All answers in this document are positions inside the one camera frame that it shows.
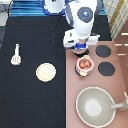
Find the white spoon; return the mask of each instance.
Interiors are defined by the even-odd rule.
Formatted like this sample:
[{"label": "white spoon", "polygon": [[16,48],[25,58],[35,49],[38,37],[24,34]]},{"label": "white spoon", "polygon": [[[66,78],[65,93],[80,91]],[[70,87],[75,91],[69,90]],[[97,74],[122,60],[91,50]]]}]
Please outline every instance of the white spoon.
[{"label": "white spoon", "polygon": [[13,65],[20,65],[21,57],[19,56],[19,44],[16,44],[15,55],[11,59]]}]

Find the cream plate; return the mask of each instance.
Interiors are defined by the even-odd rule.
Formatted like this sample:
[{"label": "cream plate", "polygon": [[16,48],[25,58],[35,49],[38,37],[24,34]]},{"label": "cream plate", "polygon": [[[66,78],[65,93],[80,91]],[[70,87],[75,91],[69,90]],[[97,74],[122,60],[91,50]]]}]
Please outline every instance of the cream plate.
[{"label": "cream plate", "polygon": [[55,67],[50,63],[41,64],[36,70],[36,76],[43,82],[51,81],[56,75]]}]

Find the small pot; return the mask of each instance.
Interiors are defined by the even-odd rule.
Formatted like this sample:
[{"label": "small pot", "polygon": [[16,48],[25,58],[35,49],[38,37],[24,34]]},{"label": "small pot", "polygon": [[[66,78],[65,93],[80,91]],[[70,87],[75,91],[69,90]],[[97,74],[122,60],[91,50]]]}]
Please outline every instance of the small pot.
[{"label": "small pot", "polygon": [[[82,66],[80,64],[82,63],[87,63],[89,64],[89,67],[85,66],[82,68]],[[90,72],[92,71],[94,67],[94,63],[93,61],[90,59],[89,55],[84,55],[83,57],[79,58],[77,60],[77,64],[76,64],[76,71],[80,76],[87,76],[88,74],[90,74]]]}]

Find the white bowl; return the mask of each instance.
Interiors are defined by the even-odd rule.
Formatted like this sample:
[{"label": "white bowl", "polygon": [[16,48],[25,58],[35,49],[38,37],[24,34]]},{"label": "white bowl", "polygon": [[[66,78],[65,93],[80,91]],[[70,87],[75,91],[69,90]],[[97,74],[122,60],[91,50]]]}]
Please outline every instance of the white bowl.
[{"label": "white bowl", "polygon": [[82,90],[76,99],[76,110],[80,119],[94,128],[109,125],[116,109],[111,109],[113,98],[99,87],[88,87]]}]

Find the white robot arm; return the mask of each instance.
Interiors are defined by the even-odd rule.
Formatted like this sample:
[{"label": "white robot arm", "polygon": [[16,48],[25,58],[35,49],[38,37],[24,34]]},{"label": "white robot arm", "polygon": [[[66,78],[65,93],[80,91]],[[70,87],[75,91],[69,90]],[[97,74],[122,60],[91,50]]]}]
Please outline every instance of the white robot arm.
[{"label": "white robot arm", "polygon": [[64,47],[76,46],[76,44],[86,44],[78,46],[76,49],[85,49],[89,45],[96,45],[100,35],[91,35],[94,17],[102,8],[101,0],[76,0],[66,5],[66,20],[73,29],[65,32],[63,39]]}]

